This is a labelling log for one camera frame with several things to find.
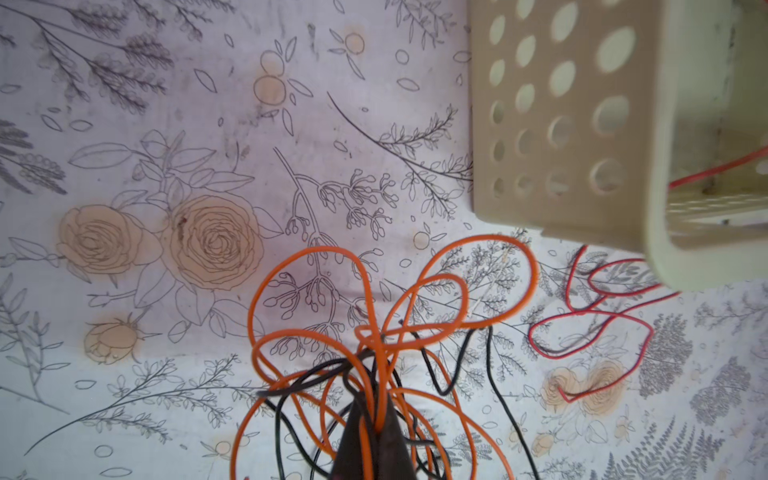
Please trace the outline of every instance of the floral tablecloth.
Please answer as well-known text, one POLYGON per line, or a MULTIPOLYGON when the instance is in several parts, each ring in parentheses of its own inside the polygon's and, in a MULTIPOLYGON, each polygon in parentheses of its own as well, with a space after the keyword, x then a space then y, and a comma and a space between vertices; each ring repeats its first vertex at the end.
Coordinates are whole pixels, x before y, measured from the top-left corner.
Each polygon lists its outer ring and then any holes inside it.
MULTIPOLYGON (((562 401, 558 386, 626 371, 644 333, 616 322, 560 362, 528 345, 529 324, 564 311, 579 246, 472 214, 468 31, 458 0, 0 0, 0 477, 225 478, 262 386, 246 307, 269 270, 307 246, 345 247, 382 312, 436 250, 501 231, 530 242, 541 268, 532 304, 496 327, 492 361, 542 478, 765 478, 760 281, 641 310, 657 332, 640 369, 562 401)), ((503 250, 480 243, 440 263, 486 293, 480 316, 529 280, 524 262, 498 261, 503 250)), ((568 295, 592 301, 588 272, 626 256, 591 247, 568 295)), ((255 334, 304 328, 353 346, 360 275, 333 255, 296 263, 269 287, 255 334)), ((606 275, 619 289, 652 279, 642 263, 606 275)), ((423 290, 415 319, 449 318, 455 295, 423 290)), ((569 345, 586 326, 542 337, 569 345)), ((457 389, 516 476, 532 478, 488 384, 486 338, 457 389)), ((453 368, 460 344, 434 350, 453 368)), ((286 338, 270 355, 289 372, 335 353, 286 338)), ((419 355, 398 371, 431 388, 419 355)), ((332 391, 333 405, 347 401, 332 391)), ((458 420, 418 405, 467 478, 458 420)), ((267 410, 250 423, 242 475, 276 478, 273 428, 267 410)), ((287 478, 309 478, 290 437, 282 450, 287 478)), ((503 477, 490 445, 478 454, 482 478, 503 477)))

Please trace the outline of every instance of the basket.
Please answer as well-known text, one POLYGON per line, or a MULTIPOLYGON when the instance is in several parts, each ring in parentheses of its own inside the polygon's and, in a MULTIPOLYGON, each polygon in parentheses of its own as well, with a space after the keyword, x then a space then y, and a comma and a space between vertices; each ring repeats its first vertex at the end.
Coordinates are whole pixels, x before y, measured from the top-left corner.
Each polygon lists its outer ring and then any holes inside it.
POLYGON ((477 216, 645 255, 700 290, 768 276, 766 0, 472 0, 477 216))

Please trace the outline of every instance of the beige plastic basket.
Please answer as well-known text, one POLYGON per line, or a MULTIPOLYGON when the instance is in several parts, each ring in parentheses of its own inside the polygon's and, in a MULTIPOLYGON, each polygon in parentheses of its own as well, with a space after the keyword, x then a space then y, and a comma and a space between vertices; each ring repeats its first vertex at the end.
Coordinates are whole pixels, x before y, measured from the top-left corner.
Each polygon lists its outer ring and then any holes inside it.
POLYGON ((475 212, 648 258, 680 290, 768 276, 765 0, 471 0, 475 212))

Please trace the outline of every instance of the round hole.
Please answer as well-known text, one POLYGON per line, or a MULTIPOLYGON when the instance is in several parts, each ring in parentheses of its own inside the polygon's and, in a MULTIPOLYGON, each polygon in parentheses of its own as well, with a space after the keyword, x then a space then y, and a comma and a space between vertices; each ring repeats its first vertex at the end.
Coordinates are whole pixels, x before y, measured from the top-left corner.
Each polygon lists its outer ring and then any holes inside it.
POLYGON ((525 156, 531 153, 531 148, 533 147, 533 133, 530 130, 523 130, 518 135, 518 153, 521 156, 525 156))
POLYGON ((569 117, 557 117, 549 126, 549 142, 555 148, 563 148, 571 139, 574 122, 569 117))
POLYGON ((507 19, 504 17, 504 15, 499 15, 493 19, 493 22, 491 23, 491 31, 488 33, 488 36, 491 40, 491 45, 496 45, 501 41, 502 36, 504 35, 504 27, 506 25, 507 19))
POLYGON ((515 54, 515 60, 521 67, 528 66, 533 59, 533 54, 536 52, 536 37, 529 35, 528 37, 520 40, 518 44, 518 51, 515 54))
POLYGON ((555 43, 560 43, 568 38, 576 26, 577 18, 578 5, 576 5, 576 2, 563 5, 560 10, 554 14, 554 18, 552 19, 552 40, 554 40, 555 43))
POLYGON ((518 17, 521 20, 525 20, 531 14, 533 10, 533 4, 536 0, 518 0, 518 17))
POLYGON ((504 194, 504 181, 501 178, 497 178, 495 182, 493 182, 493 196, 496 198, 501 198, 501 196, 504 194))
POLYGON ((528 175, 521 175, 515 181, 515 193, 520 198, 525 198, 533 191, 533 180, 528 175))
POLYGON ((515 98, 515 107, 522 114, 528 113, 533 106, 533 100, 536 98, 536 88, 533 84, 525 84, 518 90, 515 98))
POLYGON ((576 64, 573 61, 564 61, 554 68, 549 77, 549 89, 555 97, 562 97, 574 84, 576 78, 576 64))
POLYGON ((493 62, 493 65, 491 65, 491 71, 488 75, 488 79, 491 81, 491 86, 495 87, 502 82, 502 78, 504 78, 504 68, 505 65, 503 58, 493 62))
POLYGON ((497 100, 491 105, 491 121, 500 124, 504 120, 504 102, 497 100))
POLYGON ((504 158, 504 142, 499 140, 496 142, 496 145, 493 146, 493 159, 496 161, 502 161, 504 158))
POLYGON ((552 172, 547 177, 545 187, 551 197, 562 197, 570 189, 568 176, 564 172, 552 172))
POLYGON ((592 188, 599 194, 610 194, 621 188, 627 179, 627 171, 616 160, 609 158, 592 168, 592 188))
POLYGON ((613 73, 623 67, 632 56, 637 35, 632 27, 613 30, 598 48, 598 67, 603 73, 613 73))
POLYGON ((603 100, 594 111, 594 127, 603 135, 616 133, 627 123, 629 100, 619 95, 603 100))

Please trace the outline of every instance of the table surface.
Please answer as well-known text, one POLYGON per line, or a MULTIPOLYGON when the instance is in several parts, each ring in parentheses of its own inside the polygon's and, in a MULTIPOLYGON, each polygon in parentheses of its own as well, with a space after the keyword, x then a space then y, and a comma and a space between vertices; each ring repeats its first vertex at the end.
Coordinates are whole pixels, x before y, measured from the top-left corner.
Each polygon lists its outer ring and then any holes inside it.
MULTIPOLYGON (((542 478, 765 477, 760 281, 638 311, 657 329, 639 371, 569 406, 556 395, 626 371, 645 332, 617 321, 561 361, 528 345, 528 324, 564 311, 579 246, 472 213, 465 2, 0 0, 0 11, 0 477, 225 478, 262 386, 246 307, 272 268, 338 244, 365 263, 385 312, 436 250, 499 231, 530 241, 541 268, 530 306, 496 327, 492 360, 542 478)), ((486 293, 480 316, 508 308, 530 279, 522 257, 499 263, 502 253, 481 243, 441 265, 486 293)), ((589 248, 574 304, 594 299, 589 270, 626 257, 589 248)), ((290 267, 259 305, 256 335, 312 328, 354 346, 364 319, 350 265, 314 256, 290 267)), ((606 275, 618 291, 652 278, 643 263, 606 275)), ((456 304, 451 288, 423 290, 419 321, 456 304)), ((589 320, 541 339, 567 345, 589 320)), ((532 478, 479 337, 459 398, 515 476, 532 478)), ((449 368, 459 343, 434 346, 449 368)), ((295 337, 268 350, 286 372, 334 355, 295 337)), ((431 389, 419 355, 398 369, 431 389)), ((341 389, 332 401, 345 402, 341 389)), ((458 421, 414 403, 454 478, 468 478, 458 421)), ((248 425, 242 475, 277 478, 273 427, 268 412, 248 425)), ((482 477, 502 478, 491 447, 478 448, 482 477)), ((290 437, 282 450, 287 478, 309 478, 290 437)))

